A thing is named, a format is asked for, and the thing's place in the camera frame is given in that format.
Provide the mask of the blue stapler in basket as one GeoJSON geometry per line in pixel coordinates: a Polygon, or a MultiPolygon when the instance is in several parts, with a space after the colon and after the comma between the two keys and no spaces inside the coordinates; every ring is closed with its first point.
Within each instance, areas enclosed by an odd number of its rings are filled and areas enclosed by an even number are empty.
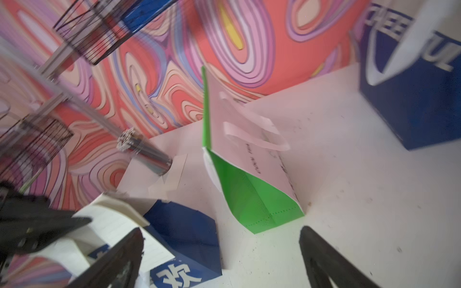
{"type": "Polygon", "coordinates": [[[136,1],[122,16],[122,21],[130,33],[134,34],[161,15],[178,0],[142,0],[136,1]]]}

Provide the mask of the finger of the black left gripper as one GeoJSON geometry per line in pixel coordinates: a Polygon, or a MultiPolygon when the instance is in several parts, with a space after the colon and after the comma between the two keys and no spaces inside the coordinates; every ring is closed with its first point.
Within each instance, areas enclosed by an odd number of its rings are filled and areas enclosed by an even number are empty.
{"type": "Polygon", "coordinates": [[[91,222],[90,217],[73,216],[1,220],[1,254],[37,253],[91,222]]]}

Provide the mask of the blue white paper bag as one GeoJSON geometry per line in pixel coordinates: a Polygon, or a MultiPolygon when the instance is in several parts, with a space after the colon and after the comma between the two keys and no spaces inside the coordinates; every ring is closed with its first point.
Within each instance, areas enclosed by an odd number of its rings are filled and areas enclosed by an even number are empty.
{"type": "MultiPolygon", "coordinates": [[[[135,210],[127,202],[105,194],[91,204],[119,211],[125,208],[125,214],[129,209],[135,210]]],[[[140,216],[140,224],[145,225],[174,258],[149,272],[139,271],[135,288],[191,288],[221,276],[220,247],[212,218],[197,210],[162,201],[157,201],[140,216]]],[[[110,249],[107,244],[95,248],[67,234],[39,251],[38,256],[60,263],[73,276],[70,284],[110,249]]]]}

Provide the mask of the cream lined receipt paper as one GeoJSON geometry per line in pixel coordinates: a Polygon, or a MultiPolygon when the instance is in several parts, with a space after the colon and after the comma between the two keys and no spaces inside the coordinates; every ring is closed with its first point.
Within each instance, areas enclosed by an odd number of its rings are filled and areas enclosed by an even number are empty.
{"type": "Polygon", "coordinates": [[[169,194],[179,187],[187,156],[187,154],[175,156],[170,169],[152,186],[148,187],[148,195],[151,198],[170,202],[169,194]]]}
{"type": "Polygon", "coordinates": [[[140,272],[149,272],[172,260],[174,255],[145,229],[145,225],[140,224],[142,218],[140,214],[133,209],[127,210],[128,214],[125,214],[125,211],[125,208],[119,211],[101,204],[88,205],[75,216],[90,218],[91,223],[68,236],[95,248],[105,244],[113,247],[133,229],[139,228],[144,238],[142,250],[144,255],[140,263],[140,272]]]}

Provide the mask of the clear cup of pencils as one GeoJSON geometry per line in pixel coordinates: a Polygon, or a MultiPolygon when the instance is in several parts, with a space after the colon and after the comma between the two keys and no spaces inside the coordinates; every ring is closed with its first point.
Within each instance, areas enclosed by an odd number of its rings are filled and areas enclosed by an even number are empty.
{"type": "Polygon", "coordinates": [[[156,147],[135,128],[130,128],[121,133],[117,139],[120,151],[131,154],[135,159],[143,162],[155,174],[166,174],[172,165],[172,158],[156,147]]]}

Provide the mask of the green white paper bag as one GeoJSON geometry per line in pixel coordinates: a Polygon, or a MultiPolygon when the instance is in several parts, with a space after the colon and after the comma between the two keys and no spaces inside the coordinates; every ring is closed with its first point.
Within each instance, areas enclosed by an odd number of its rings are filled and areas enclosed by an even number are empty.
{"type": "Polygon", "coordinates": [[[210,179],[235,219],[253,234],[304,216],[281,152],[290,145],[272,120],[237,101],[208,71],[202,148],[210,179]]]}

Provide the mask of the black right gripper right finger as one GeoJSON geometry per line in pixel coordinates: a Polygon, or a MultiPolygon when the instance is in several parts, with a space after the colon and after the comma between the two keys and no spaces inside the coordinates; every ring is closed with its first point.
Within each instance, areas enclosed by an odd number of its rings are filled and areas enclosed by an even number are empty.
{"type": "Polygon", "coordinates": [[[379,288],[311,227],[301,229],[299,244],[312,288],[379,288]]]}

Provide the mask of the dark blue paper bag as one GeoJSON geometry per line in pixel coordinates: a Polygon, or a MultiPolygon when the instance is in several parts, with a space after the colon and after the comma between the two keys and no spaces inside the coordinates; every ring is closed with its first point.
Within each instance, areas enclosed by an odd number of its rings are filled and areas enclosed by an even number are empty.
{"type": "Polygon", "coordinates": [[[461,4],[372,1],[360,92],[407,150],[461,136],[461,4]]]}

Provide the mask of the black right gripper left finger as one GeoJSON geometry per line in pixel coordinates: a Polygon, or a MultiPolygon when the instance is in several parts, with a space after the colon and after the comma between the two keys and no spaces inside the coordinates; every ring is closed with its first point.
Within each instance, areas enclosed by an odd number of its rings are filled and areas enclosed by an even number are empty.
{"type": "Polygon", "coordinates": [[[68,288],[134,288],[143,257],[144,237],[133,229],[68,288]]]}

